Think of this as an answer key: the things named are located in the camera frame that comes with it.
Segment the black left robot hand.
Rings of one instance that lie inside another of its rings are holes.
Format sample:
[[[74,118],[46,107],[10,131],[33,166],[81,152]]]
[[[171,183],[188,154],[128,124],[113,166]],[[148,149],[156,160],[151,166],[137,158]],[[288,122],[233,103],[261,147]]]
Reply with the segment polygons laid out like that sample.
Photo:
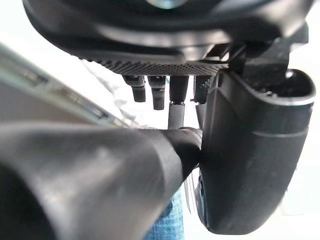
[[[182,78],[206,105],[199,211],[206,228],[249,234],[271,216],[291,181],[309,130],[316,88],[289,69],[309,40],[312,0],[25,0],[26,15],[59,49],[132,83]]]

